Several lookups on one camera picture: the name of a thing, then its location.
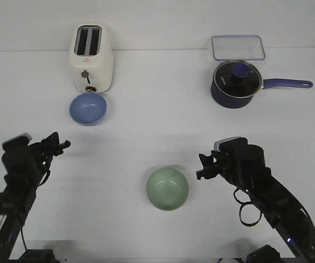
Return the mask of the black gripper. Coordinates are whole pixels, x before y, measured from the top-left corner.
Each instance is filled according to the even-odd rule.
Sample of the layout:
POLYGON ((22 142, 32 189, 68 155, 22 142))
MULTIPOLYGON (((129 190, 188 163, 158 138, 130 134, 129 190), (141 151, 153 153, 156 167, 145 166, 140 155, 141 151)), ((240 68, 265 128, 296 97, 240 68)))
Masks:
POLYGON ((31 153, 38 165, 43 167, 50 167, 53 158, 63 154, 63 149, 71 146, 71 142, 65 140, 63 143, 59 141, 58 132, 53 132, 40 142, 35 142, 29 145, 31 153))
POLYGON ((203 170, 196 171, 198 180, 202 178, 209 180, 215 178, 217 175, 221 175, 231 185, 236 185, 237 168, 235 158, 232 152, 211 151, 210 156, 206 156, 202 153, 199 154, 199 159, 203 170))

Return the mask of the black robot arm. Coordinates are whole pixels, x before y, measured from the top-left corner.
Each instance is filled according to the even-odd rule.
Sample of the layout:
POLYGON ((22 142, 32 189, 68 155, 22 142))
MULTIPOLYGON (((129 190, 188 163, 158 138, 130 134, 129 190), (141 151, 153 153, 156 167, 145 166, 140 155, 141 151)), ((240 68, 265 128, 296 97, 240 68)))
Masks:
POLYGON ((2 163, 6 169, 5 189, 0 192, 0 262, 10 262, 15 242, 35 202, 36 191, 50 177, 53 158, 63 154, 71 143, 59 141, 57 132, 30 143, 23 133, 2 144, 2 163))
POLYGON ((303 205, 265 165, 264 151, 257 145, 226 144, 209 156, 199 154, 203 169, 197 179, 221 175, 246 193, 267 222, 301 262, 315 262, 315 225, 303 205))

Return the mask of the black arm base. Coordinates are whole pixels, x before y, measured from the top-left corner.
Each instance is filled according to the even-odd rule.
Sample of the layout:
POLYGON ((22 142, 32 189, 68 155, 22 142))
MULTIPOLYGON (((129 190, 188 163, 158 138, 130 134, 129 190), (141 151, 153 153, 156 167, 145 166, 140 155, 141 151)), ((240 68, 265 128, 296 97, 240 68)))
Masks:
POLYGON ((270 262, 282 262, 282 260, 281 260, 279 252, 277 252, 270 245, 264 245, 263 247, 247 255, 246 262, 270 263, 270 262))
POLYGON ((22 263, 59 263, 52 249, 29 249, 17 260, 22 263))

